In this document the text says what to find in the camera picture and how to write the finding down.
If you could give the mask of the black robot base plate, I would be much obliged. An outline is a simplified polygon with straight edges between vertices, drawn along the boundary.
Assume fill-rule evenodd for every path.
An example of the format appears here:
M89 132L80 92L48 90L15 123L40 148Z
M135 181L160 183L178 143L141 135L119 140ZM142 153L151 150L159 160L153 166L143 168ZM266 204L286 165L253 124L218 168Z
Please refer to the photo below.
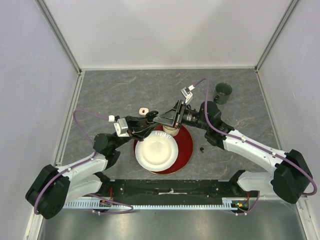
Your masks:
M233 182L209 179L116 179L97 192L129 205L220 205L223 198L253 196Z

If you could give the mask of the pink earbud charging case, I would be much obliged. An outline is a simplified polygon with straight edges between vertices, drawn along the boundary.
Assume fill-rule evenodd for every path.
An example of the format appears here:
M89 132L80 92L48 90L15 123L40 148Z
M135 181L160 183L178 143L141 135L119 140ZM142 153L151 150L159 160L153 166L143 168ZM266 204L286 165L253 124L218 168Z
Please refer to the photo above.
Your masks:
M149 112L149 109L146 107L141 107L138 111L139 115L141 116L146 116Z

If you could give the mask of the black earbud charging case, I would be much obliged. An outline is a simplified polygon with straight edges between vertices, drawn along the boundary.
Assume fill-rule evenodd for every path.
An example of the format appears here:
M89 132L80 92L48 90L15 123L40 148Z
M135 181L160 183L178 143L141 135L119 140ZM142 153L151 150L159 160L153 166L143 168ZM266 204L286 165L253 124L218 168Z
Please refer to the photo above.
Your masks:
M159 114L159 112L156 111L156 110L149 111L149 112L145 115L145 117L146 117L146 122L147 122L148 124L153 123L153 122L154 122L154 118L155 118L158 114Z

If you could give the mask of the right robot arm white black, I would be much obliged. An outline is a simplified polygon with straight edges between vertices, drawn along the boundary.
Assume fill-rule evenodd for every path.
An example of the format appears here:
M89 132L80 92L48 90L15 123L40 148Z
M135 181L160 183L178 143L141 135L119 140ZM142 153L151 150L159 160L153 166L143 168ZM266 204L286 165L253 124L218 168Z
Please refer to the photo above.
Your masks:
M199 110L192 110L178 101L169 111L155 116L153 121L171 128L182 125L203 129L204 137L213 146L236 153L264 169L264 172L242 170L229 191L235 197L245 192L260 191L276 194L282 200L295 204L302 195L315 195L317 185L303 155L292 149L289 152L257 142L235 130L221 120L221 111L212 101L203 102ZM312 192L306 191L309 185Z

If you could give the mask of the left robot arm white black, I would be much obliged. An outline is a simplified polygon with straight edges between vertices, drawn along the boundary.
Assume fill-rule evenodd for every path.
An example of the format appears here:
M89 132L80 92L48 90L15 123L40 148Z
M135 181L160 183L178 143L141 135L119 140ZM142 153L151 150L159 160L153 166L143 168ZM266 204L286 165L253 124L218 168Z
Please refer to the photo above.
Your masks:
M25 195L36 215L51 219L63 206L82 196L106 196L110 191L109 178L103 171L118 160L120 146L130 140L142 141L159 125L154 119L157 111L144 117L100 116L114 124L115 133L99 133L90 142L94 152L72 164L54 167L46 165Z

